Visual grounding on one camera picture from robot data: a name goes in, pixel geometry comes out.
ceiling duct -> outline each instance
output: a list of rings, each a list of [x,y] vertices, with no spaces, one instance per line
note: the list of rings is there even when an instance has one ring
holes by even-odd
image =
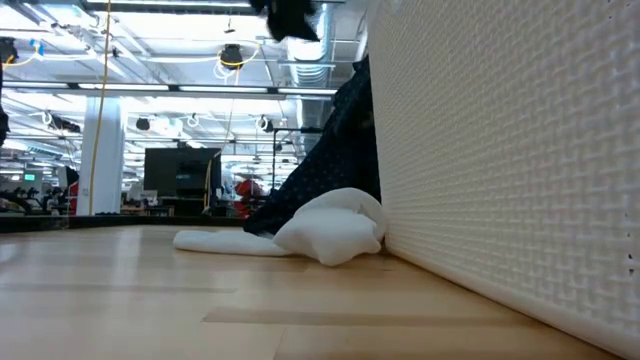
[[[333,5],[323,4],[315,16],[309,19],[311,26],[316,29],[320,42],[312,42],[290,38],[288,46],[289,60],[304,62],[324,62],[329,55],[331,43],[331,24],[333,23]],[[290,67],[293,84],[304,88],[326,88],[330,69],[326,66],[294,65]],[[322,128],[326,120],[325,106],[322,101],[297,100],[297,115],[299,127]],[[305,151],[311,149],[315,141],[304,140]]]

dark fabric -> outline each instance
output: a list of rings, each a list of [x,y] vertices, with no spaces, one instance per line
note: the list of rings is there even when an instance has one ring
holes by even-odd
[[[267,26],[271,36],[277,41],[282,41],[287,36],[320,41],[306,20],[306,16],[316,12],[311,0],[249,0],[249,4],[256,13],[267,8]]]
[[[367,121],[373,112],[371,91],[371,70],[369,57],[354,63],[355,74],[336,93],[334,111],[327,120],[325,131],[333,131],[337,136],[350,136],[358,131],[360,124]]]
[[[357,67],[334,104],[319,142],[282,187],[247,219],[245,231],[275,234],[302,205],[335,189],[354,187],[380,201],[375,128],[363,126],[373,111],[368,66]]]
[[[2,66],[0,66],[0,101],[2,101],[2,84],[3,84],[3,70]],[[4,138],[7,135],[7,131],[9,131],[9,116],[2,109],[2,103],[0,103],[0,146],[4,142]]]

black screen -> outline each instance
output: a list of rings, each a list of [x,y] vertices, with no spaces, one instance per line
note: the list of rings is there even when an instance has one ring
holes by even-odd
[[[220,149],[146,149],[144,189],[158,196],[203,194],[211,161],[211,186],[220,187]]]

white column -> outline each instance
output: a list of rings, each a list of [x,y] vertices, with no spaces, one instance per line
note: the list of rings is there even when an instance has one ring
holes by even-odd
[[[90,214],[91,167],[99,109],[100,98],[87,98],[87,110],[82,135],[82,163],[80,164],[77,215],[95,215],[103,212],[120,213],[127,113],[122,108],[120,99],[105,98],[102,110],[102,125],[98,135],[99,141],[95,156],[93,209]]]

floor board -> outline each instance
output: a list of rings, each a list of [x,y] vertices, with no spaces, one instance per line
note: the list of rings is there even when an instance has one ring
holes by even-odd
[[[0,235],[0,358],[611,357],[396,258],[176,251],[180,229]]]

